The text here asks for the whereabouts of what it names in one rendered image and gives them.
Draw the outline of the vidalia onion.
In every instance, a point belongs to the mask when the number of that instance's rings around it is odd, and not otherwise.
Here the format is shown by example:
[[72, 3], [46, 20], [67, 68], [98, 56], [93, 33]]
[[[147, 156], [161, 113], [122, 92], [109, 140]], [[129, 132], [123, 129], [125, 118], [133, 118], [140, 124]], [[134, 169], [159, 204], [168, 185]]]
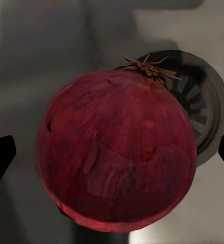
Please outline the vidalia onion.
[[61, 214], [112, 233], [168, 215], [197, 167], [189, 116], [162, 85], [181, 78], [148, 65], [167, 57], [141, 63], [121, 56], [129, 67], [83, 74], [54, 95], [36, 143], [43, 187]]

